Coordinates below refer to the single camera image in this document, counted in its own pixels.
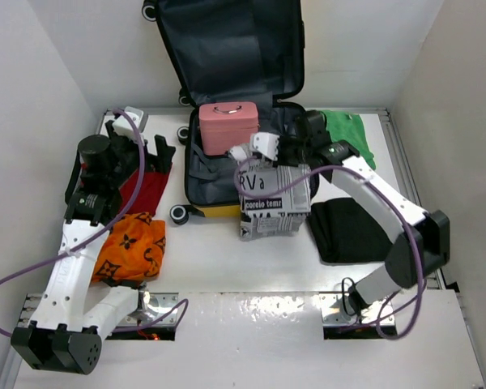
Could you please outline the red garment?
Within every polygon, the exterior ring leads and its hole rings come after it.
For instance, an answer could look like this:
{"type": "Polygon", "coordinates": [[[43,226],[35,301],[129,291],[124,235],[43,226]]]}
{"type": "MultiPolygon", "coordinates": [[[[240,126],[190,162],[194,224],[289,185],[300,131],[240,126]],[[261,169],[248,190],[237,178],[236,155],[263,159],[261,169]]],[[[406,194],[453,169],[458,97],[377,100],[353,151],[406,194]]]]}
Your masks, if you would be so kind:
{"type": "MultiPolygon", "coordinates": [[[[136,170],[132,176],[121,185],[119,191],[121,195],[121,206],[119,211],[128,204],[139,176],[136,170]]],[[[132,203],[127,214],[138,214],[146,212],[152,216],[156,214],[160,200],[168,184],[170,173],[146,171],[143,175],[143,182],[135,201],[132,203]]]]}

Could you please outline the green towel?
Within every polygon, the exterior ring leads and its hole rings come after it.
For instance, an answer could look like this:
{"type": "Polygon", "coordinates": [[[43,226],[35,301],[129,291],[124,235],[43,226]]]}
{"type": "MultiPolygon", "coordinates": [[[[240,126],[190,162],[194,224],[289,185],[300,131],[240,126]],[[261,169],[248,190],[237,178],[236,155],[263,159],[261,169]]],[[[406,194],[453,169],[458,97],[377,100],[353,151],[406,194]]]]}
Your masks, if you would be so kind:
{"type": "Polygon", "coordinates": [[[374,154],[366,139],[365,126],[359,115],[346,111],[322,110],[326,118],[326,131],[336,142],[345,140],[355,147],[369,167],[376,169],[374,154]]]}

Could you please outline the newspaper print cloth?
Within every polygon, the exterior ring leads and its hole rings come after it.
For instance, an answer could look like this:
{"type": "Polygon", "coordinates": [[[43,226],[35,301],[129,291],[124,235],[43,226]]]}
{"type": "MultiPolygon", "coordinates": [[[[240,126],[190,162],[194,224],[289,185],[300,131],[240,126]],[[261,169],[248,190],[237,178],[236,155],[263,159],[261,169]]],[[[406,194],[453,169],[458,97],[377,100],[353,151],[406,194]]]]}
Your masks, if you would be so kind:
{"type": "Polygon", "coordinates": [[[265,160],[242,165],[238,173],[245,192],[239,195],[241,240],[297,234],[310,214],[311,189],[308,178],[290,184],[309,172],[307,165],[274,167],[265,160]]]}

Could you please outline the pink vanity case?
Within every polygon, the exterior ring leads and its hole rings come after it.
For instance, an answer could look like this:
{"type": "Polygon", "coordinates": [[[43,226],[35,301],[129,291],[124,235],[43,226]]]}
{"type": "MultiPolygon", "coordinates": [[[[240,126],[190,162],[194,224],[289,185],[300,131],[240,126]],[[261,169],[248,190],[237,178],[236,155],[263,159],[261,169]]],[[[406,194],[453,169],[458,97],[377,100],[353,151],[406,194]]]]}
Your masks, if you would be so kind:
{"type": "Polygon", "coordinates": [[[201,105],[198,119],[202,149],[208,156],[220,156],[231,147],[248,143],[259,129],[258,108],[251,101],[201,105]]]}

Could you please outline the black garment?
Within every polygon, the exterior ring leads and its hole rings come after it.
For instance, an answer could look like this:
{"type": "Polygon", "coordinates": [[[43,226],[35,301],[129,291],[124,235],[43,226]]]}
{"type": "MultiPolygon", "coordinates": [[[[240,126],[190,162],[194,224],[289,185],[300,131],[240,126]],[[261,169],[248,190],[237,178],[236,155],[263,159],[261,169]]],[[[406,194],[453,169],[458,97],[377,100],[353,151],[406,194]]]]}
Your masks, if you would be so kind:
{"type": "Polygon", "coordinates": [[[392,247],[379,223],[351,198],[314,203],[307,222],[324,264],[382,262],[392,247]]]}

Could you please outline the orange patterned scarf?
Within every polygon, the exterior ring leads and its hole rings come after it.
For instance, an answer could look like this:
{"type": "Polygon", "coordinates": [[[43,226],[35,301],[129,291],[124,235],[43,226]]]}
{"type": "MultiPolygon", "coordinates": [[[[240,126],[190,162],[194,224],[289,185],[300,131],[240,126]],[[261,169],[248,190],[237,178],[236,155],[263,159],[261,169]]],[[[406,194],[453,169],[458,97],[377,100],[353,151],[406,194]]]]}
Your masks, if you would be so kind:
{"type": "Polygon", "coordinates": [[[110,230],[92,273],[92,282],[141,282],[160,274],[166,224],[147,212],[123,216],[110,230]]]}

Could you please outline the yellow suitcase with dark lining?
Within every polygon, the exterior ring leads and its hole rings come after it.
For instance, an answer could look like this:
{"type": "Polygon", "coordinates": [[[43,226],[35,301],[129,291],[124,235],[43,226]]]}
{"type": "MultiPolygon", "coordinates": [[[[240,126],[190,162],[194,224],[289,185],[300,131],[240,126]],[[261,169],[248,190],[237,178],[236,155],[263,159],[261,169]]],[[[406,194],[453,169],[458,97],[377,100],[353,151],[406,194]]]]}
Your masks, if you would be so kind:
{"type": "Polygon", "coordinates": [[[142,15],[156,23],[179,79],[178,102],[193,111],[177,129],[185,148],[187,202],[169,215],[178,225],[191,215],[238,216],[234,165],[207,155],[200,135],[205,104],[252,101],[261,130],[294,135],[304,108],[292,102],[305,81],[305,29],[299,1],[145,1],[142,15]]]}

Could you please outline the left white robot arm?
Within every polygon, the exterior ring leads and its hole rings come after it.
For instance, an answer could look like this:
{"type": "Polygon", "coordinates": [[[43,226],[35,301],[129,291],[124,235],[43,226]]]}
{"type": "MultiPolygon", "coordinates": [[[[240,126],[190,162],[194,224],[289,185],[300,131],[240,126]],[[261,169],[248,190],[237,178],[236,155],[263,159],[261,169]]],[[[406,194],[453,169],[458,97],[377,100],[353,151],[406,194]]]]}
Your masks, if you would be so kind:
{"type": "Polygon", "coordinates": [[[11,345],[35,370],[90,374],[102,344],[141,307],[141,286],[160,273],[166,225],[155,217],[173,146],[107,122],[77,147],[65,194],[60,257],[29,322],[11,345]]]}

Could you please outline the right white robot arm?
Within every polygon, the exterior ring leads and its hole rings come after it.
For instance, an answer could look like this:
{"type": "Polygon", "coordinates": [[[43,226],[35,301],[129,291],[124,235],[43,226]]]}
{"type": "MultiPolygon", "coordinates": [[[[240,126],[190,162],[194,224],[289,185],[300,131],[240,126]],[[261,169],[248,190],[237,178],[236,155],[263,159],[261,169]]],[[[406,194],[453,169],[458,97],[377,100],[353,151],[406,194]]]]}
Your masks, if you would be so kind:
{"type": "Polygon", "coordinates": [[[382,228],[391,246],[383,264],[351,286],[344,299],[350,315],[402,289],[424,287],[424,278],[450,261],[450,219],[404,198],[346,140],[335,141],[326,118],[310,110],[295,120],[296,133],[279,141],[280,165],[308,165],[343,190],[382,228]]]}

